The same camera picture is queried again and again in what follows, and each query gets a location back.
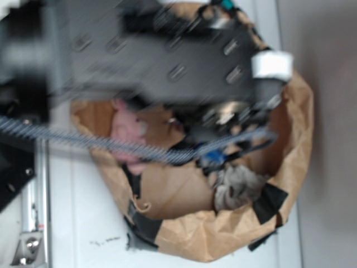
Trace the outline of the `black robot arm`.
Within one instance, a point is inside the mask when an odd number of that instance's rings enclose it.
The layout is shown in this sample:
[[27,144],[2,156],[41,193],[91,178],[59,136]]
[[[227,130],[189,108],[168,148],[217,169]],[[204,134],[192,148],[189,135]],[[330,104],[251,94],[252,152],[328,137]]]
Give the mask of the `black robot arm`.
[[[1,19],[1,88],[18,113],[1,134],[128,153],[183,165],[227,145],[274,143],[269,114],[292,77],[292,56],[264,46],[233,1],[27,1]],[[162,149],[47,126],[52,101],[119,98],[161,104],[190,145]]]

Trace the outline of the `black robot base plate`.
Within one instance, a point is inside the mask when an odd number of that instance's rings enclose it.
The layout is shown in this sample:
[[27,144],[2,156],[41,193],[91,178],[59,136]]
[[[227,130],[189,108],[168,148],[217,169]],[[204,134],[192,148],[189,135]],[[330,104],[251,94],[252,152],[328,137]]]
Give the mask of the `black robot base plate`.
[[1,143],[1,211],[17,197],[35,176],[35,144]]

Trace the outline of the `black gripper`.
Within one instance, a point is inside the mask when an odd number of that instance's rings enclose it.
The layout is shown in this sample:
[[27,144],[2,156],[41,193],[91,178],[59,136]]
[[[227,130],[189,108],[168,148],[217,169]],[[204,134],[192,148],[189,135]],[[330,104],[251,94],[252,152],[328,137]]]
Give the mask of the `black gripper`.
[[213,103],[186,113],[185,142],[195,150],[198,167],[222,168],[277,140],[278,134],[269,128],[269,115],[282,101],[293,61],[293,55],[285,51],[258,52],[250,60],[250,102]]

